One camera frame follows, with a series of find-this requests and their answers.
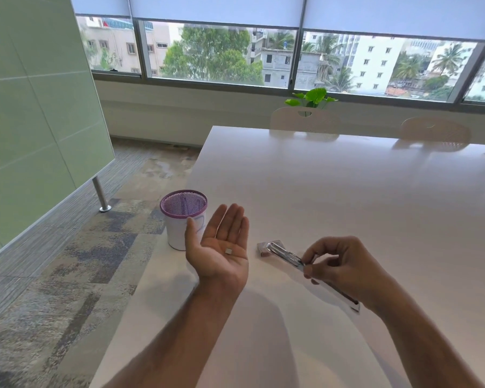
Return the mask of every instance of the purple rim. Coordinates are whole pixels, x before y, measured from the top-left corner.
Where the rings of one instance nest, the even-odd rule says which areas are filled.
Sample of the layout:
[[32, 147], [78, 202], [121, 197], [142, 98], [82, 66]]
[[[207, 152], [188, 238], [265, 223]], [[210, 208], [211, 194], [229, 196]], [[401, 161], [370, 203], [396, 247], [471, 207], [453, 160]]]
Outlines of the purple rim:
[[165, 216], [168, 216], [170, 218], [174, 218], [174, 219], [187, 219], [189, 216], [192, 216], [192, 215], [174, 215], [174, 214], [170, 214], [168, 213], [162, 206], [162, 203], [169, 197], [169, 196], [172, 196], [172, 195], [176, 195], [177, 193], [183, 193], [183, 192], [193, 192], [193, 193], [197, 193], [198, 195], [201, 195], [205, 198], [205, 206], [203, 207], [203, 209], [201, 211], [198, 211], [197, 213], [193, 214], [194, 216], [197, 216], [197, 215], [200, 215], [202, 214], [203, 212], [206, 211], [207, 209], [207, 206], [208, 206], [208, 199], [207, 199], [207, 196], [205, 196], [204, 194], [202, 194], [201, 192], [197, 191], [197, 190], [194, 190], [194, 189], [181, 189], [181, 190], [175, 190], [174, 192], [171, 192], [171, 193], [168, 193], [167, 195], [165, 195], [163, 197], [162, 200], [160, 200], [160, 211], [162, 211], [163, 215]]

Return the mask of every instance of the person's right arm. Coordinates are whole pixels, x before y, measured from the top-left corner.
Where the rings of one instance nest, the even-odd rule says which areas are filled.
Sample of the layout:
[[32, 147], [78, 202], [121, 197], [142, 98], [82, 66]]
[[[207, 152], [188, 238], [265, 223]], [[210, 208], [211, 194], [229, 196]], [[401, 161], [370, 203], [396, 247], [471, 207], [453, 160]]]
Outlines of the person's right arm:
[[[337, 255], [311, 264], [317, 256]], [[326, 281], [385, 323], [414, 388], [484, 388], [428, 316], [356, 237], [325, 237], [302, 261], [307, 278]]]

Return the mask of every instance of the green partition panel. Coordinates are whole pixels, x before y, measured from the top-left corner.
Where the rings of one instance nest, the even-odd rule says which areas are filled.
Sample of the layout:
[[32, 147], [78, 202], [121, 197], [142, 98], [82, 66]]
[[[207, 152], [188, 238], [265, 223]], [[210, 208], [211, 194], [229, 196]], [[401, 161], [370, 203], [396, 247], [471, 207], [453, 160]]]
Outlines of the green partition panel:
[[70, 0], [0, 0], [0, 247], [113, 159]]

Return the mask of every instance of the patterned carpet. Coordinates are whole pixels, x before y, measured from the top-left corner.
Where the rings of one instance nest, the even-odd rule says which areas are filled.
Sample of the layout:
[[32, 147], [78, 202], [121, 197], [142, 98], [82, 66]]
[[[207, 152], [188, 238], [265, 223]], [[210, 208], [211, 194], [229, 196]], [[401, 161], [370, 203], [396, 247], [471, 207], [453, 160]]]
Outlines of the patterned carpet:
[[1, 387], [87, 387], [155, 245], [159, 201], [185, 187], [199, 149], [149, 159], [0, 314]]

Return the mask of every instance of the metal tool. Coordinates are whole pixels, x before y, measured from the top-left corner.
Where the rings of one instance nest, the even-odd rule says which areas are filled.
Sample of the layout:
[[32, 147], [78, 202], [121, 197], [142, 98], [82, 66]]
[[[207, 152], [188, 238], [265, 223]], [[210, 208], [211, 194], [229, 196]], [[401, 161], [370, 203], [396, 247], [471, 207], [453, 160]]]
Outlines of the metal tool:
[[[262, 250], [268, 250], [272, 254], [280, 257], [282, 260], [290, 263], [292, 266], [296, 267], [299, 271], [302, 273], [304, 272], [304, 267], [306, 266], [300, 257], [298, 257], [296, 254], [287, 251], [285, 248], [283, 248], [281, 245], [276, 243], [275, 241], [272, 242], [264, 242], [262, 245], [259, 244], [259, 251], [261, 252], [262, 255]], [[323, 281], [317, 281], [322, 287], [325, 287], [329, 291], [331, 291], [338, 299], [342, 300], [345, 302], [354, 312], [359, 313], [359, 310], [361, 308], [361, 304], [359, 303], [358, 300], [353, 299], [349, 295], [343, 293], [333, 285], [330, 285], [327, 282]]]

